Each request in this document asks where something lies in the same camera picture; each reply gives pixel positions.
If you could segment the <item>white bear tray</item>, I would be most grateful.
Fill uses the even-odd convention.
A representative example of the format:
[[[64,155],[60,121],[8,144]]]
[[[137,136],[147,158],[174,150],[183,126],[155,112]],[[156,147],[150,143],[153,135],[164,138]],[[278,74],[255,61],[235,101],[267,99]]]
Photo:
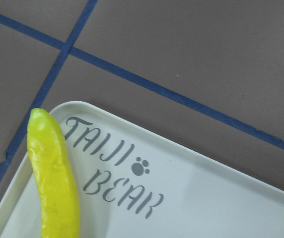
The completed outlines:
[[[51,111],[83,238],[284,238],[284,191],[85,102]]]

